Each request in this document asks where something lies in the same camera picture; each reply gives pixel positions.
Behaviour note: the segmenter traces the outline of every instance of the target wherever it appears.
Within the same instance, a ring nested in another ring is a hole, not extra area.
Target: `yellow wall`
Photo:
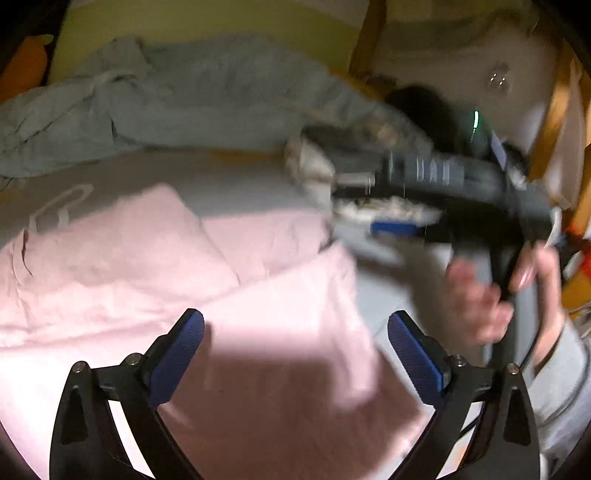
[[[359,34],[352,25],[290,0],[98,0],[66,14],[50,82],[121,35],[154,43],[245,31],[268,34],[342,71]]]

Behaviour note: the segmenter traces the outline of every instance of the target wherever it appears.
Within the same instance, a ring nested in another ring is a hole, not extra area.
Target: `gray blanket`
[[[370,117],[391,124],[402,143],[430,149],[404,115],[266,37],[155,47],[122,37],[72,78],[0,106],[0,175],[38,176],[150,147],[271,151],[305,125]]]

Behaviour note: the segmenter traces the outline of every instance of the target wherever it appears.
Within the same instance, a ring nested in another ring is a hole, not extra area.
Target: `human hand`
[[[476,279],[476,265],[454,259],[446,270],[446,283],[451,299],[452,319],[462,340],[469,345],[495,343],[503,338],[513,316],[513,306],[501,301],[498,285],[482,285]],[[540,285],[540,321],[542,330],[533,354],[541,368],[558,341],[565,321],[561,304],[560,267],[554,248],[538,243],[525,247],[509,284],[517,293],[530,285],[537,275]]]

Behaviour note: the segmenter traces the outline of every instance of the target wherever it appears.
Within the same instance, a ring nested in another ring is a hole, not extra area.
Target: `blue grip pad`
[[[148,399],[150,408],[155,409],[173,397],[185,370],[203,340],[204,333],[203,315],[195,311],[150,373]]]
[[[388,339],[423,403],[437,408],[443,399],[443,374],[396,313],[388,320]]]
[[[408,222],[388,222],[385,220],[376,221],[369,227],[369,233],[371,235],[377,235],[378,233],[390,233],[392,235],[413,238],[416,236],[424,236],[425,228],[419,227],[414,223]]]

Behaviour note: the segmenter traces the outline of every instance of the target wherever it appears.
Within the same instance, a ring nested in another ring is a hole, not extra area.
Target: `white bed sheet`
[[[93,191],[70,209],[70,219],[102,208],[121,195],[162,182],[175,188],[201,217],[310,206],[284,174],[279,158],[228,164],[207,151],[136,152],[16,181],[10,192],[4,193],[8,195],[0,206],[0,245],[28,225],[30,214],[76,185],[91,184]],[[63,204],[58,203],[37,219],[40,231],[56,226],[56,212],[61,207]],[[335,226],[335,237],[357,258],[358,309],[376,344],[404,381],[410,385],[389,346],[385,328],[388,317],[396,310],[409,312],[424,330],[455,352],[468,357],[475,354],[446,334],[441,300],[442,272],[449,260],[449,247],[425,247],[419,242],[379,244],[367,238],[364,228],[340,223]],[[376,480],[389,478],[395,468],[388,466]]]

